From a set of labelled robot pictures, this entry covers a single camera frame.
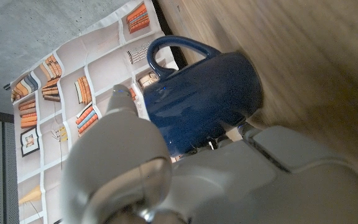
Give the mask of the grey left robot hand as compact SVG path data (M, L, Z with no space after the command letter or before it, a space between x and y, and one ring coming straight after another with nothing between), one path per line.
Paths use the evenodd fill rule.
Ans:
M358 173L281 126L173 162L115 85L68 155L60 203L64 223L358 223Z

